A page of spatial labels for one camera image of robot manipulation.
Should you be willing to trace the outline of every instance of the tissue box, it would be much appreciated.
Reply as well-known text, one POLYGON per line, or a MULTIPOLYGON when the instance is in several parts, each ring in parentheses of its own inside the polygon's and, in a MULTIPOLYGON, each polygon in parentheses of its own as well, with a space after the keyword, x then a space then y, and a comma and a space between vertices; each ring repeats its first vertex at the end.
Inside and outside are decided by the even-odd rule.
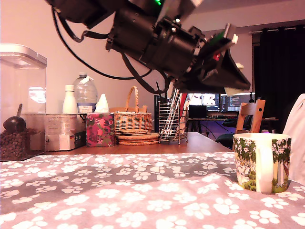
POLYGON ((87 147, 114 146, 114 114, 88 113, 87 147))

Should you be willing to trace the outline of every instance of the scoop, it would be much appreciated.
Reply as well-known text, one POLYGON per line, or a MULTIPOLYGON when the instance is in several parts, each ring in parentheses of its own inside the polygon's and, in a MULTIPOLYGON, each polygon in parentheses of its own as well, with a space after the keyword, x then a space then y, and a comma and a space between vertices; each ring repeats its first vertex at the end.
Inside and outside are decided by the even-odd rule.
POLYGON ((21 110, 22 110, 22 104, 19 104, 17 115, 8 118, 3 123, 4 128, 10 134, 12 134, 12 133, 20 133, 20 132, 24 131, 25 128, 26 128, 25 120, 20 117, 21 110))

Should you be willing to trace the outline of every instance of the black curtain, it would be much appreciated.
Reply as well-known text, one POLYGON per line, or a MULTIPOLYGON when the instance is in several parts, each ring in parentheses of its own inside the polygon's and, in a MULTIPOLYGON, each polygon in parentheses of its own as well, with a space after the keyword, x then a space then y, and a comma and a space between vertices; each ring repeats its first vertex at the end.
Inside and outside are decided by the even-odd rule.
POLYGON ((255 97, 266 100, 264 117, 279 118, 277 131, 282 133, 295 101, 305 93, 304 26, 264 29, 254 65, 255 97))

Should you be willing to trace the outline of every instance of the mug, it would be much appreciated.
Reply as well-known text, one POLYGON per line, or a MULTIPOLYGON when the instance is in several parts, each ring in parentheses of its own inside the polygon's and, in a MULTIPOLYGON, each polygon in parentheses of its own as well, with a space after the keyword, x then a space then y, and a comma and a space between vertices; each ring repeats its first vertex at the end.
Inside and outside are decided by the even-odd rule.
POLYGON ((291 137, 282 134, 235 134, 234 152, 238 184, 261 193, 288 188, 291 137))

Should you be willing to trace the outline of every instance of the gray tablecloth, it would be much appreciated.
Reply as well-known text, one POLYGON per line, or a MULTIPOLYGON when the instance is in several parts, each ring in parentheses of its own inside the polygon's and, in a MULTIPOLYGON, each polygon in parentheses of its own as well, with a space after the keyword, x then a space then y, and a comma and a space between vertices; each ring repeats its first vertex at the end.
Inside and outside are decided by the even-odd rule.
POLYGON ((2 229, 305 226, 305 187, 244 190, 233 153, 36 156, 0 166, 2 229))

